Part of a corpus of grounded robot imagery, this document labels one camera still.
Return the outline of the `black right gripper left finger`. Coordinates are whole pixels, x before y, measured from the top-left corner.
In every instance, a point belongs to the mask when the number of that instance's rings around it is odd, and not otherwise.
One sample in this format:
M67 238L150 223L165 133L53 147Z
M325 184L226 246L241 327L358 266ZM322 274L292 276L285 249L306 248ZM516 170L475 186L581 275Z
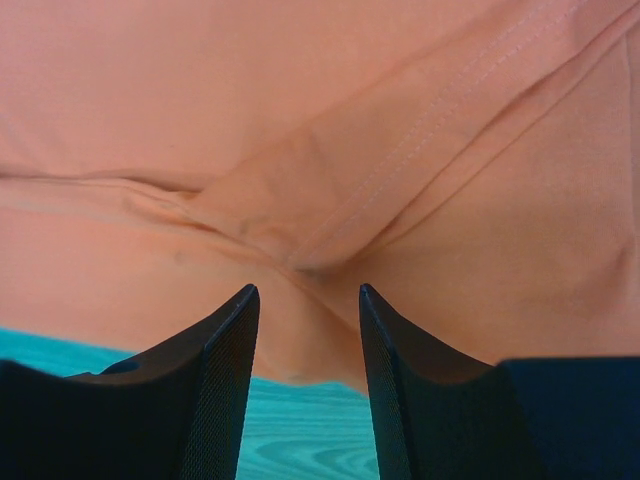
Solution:
M171 338L98 374L1 364L5 479L232 479L260 297L241 289Z

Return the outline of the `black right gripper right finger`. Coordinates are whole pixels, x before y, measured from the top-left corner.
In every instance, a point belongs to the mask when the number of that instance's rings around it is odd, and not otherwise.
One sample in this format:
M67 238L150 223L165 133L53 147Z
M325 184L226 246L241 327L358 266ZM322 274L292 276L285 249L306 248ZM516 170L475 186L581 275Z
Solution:
M525 358L488 365L359 294L383 479L635 479L639 361Z

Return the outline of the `orange t-shirt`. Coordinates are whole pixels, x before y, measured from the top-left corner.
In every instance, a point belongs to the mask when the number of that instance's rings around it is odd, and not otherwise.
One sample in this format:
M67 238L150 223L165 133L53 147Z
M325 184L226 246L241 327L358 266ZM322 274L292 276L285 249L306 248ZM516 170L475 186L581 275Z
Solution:
M639 351L635 1L5 1L1 323L143 350L241 286L364 390L373 285L487 363Z

